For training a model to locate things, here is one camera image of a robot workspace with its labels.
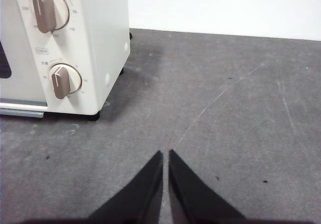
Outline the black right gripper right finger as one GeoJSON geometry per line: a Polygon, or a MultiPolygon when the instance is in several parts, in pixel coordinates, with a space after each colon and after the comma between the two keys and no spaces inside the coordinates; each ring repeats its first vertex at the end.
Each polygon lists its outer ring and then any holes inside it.
{"type": "Polygon", "coordinates": [[[169,151],[169,189],[173,220],[246,220],[210,189],[174,151],[169,151]]]}

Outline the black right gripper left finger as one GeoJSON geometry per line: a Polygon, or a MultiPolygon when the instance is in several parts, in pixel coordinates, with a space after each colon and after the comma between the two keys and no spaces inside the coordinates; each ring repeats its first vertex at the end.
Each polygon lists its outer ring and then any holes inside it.
{"type": "Polygon", "coordinates": [[[89,219],[159,219],[163,195],[163,154],[157,151],[134,178],[89,219]]]}

